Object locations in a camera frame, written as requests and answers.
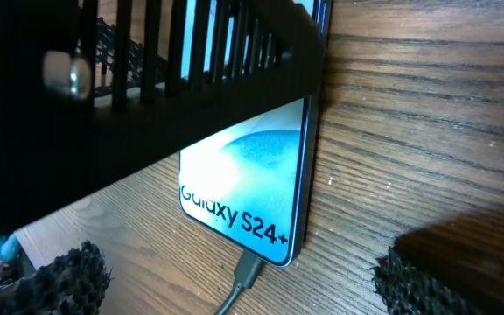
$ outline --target phone frame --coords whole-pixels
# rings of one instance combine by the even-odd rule
[[[327,43],[327,33],[328,25],[330,22],[330,12],[331,0],[314,0],[314,8],[312,11],[312,17],[314,18],[317,26],[320,29],[321,38],[324,43]],[[231,242],[239,245],[243,249],[246,249],[261,257],[267,263],[270,263],[277,267],[287,267],[292,261],[297,258],[300,253],[303,242],[305,241],[305,232],[308,223],[308,206],[310,202],[310,192],[312,187],[312,169],[314,167],[314,152],[316,151],[316,138],[318,135],[319,128],[319,100],[320,100],[320,85],[318,85],[317,91],[308,97],[303,99],[303,116],[301,122],[300,130],[300,142],[298,146],[298,159],[297,159],[297,176],[295,179],[295,192],[293,198],[293,211],[291,214],[291,224],[289,231],[289,250],[287,251],[287,256],[281,262],[274,262],[263,255],[255,252],[254,250],[243,245],[239,241],[228,237],[221,231],[214,229],[188,214],[188,212],[182,206],[182,186],[180,185],[178,179],[178,203],[180,208],[184,211],[184,214],[197,221],[199,224],[213,230],[216,234],[223,236],[224,238],[230,240]],[[178,154],[178,174],[181,167],[180,157]]]

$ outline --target black cable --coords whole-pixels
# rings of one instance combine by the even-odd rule
[[[260,274],[260,270],[262,270],[263,264],[264,262],[260,257],[248,252],[246,249],[242,251],[241,258],[234,268],[233,289],[215,315],[227,314],[238,296],[246,289],[252,288],[252,285],[254,285],[254,282],[258,278],[258,274]]]

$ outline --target wooden table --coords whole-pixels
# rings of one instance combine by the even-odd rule
[[[384,313],[371,267],[394,245],[503,309],[504,1],[336,1],[330,32],[306,244],[234,314]],[[241,251],[183,214],[177,179],[173,155],[18,237],[36,267],[103,247],[103,314],[213,313]]]

